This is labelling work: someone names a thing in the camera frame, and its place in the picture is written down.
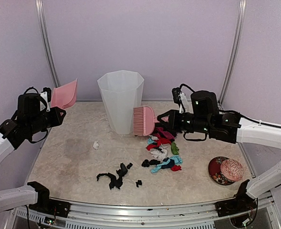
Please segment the pink plastic dustpan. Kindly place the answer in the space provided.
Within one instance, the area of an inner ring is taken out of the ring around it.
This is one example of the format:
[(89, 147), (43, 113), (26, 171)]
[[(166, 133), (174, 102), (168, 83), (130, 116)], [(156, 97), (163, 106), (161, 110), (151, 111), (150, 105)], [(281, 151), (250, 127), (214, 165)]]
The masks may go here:
[(75, 79), (70, 83), (54, 88), (51, 98), (51, 108), (59, 107), (65, 110), (72, 107), (77, 98), (77, 83), (78, 79)]

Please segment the pink plastic hand brush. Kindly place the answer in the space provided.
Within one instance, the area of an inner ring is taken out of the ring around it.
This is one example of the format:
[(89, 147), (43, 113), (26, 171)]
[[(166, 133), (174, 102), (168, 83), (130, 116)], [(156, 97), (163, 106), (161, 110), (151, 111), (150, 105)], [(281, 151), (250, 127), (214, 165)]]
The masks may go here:
[(150, 106), (133, 108), (133, 135), (149, 136), (153, 133), (156, 124), (158, 127), (165, 128), (155, 116), (155, 112)]

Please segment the translucent white waste bin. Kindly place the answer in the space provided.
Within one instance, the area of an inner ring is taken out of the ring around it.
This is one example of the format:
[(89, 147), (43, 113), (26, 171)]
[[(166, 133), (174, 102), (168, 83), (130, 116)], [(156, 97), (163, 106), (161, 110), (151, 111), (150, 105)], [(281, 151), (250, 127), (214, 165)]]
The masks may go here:
[(144, 78), (138, 72), (120, 70), (106, 73), (97, 83), (111, 129), (130, 134), (133, 109), (141, 106)]

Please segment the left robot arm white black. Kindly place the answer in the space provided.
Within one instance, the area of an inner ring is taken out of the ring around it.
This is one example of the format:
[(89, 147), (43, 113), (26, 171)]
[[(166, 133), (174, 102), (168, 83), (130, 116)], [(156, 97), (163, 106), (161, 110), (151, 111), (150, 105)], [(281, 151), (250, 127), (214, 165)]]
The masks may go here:
[[(0, 163), (25, 140), (34, 144), (32, 137), (35, 134), (47, 134), (50, 128), (63, 123), (66, 111), (57, 106), (49, 107), (49, 102), (50, 88), (44, 88), (42, 93), (26, 90), (18, 97), (17, 110), (12, 118), (0, 125)], [(0, 213), (24, 205), (33, 205), (44, 212), (50, 212), (54, 208), (54, 201), (49, 195), (49, 189), (36, 181), (22, 187), (1, 190)]]

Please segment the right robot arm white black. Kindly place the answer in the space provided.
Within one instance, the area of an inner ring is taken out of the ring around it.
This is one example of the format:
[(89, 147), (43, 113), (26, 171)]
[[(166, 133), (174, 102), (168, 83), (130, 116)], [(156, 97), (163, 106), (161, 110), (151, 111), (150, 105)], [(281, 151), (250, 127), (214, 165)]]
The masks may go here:
[[(167, 129), (184, 134), (203, 133), (227, 143), (250, 143), (281, 150), (281, 125), (250, 119), (236, 111), (219, 110), (215, 93), (193, 91), (191, 96), (193, 112), (169, 110), (158, 115), (157, 120)], [(250, 198), (281, 185), (281, 161), (256, 178), (243, 182), (232, 200), (232, 208), (241, 212), (250, 204)]]

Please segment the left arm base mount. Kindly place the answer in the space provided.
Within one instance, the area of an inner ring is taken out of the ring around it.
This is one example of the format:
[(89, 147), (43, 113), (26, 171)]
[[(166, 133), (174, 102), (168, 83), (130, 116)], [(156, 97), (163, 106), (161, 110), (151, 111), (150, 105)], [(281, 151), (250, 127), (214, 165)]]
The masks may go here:
[(35, 204), (29, 205), (30, 209), (63, 218), (68, 217), (71, 203), (62, 200), (51, 199), (49, 189), (36, 181), (28, 182), (27, 185), (34, 188), (38, 193), (38, 200)]

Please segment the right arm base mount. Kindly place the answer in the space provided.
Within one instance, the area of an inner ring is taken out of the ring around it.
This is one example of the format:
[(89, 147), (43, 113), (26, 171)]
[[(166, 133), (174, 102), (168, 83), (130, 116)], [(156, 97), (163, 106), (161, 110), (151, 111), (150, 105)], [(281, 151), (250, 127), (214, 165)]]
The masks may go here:
[(242, 182), (237, 194), (232, 199), (218, 201), (215, 203), (218, 217), (234, 215), (251, 209), (257, 209), (258, 203), (256, 199), (252, 199), (246, 194), (246, 187), (249, 179)]

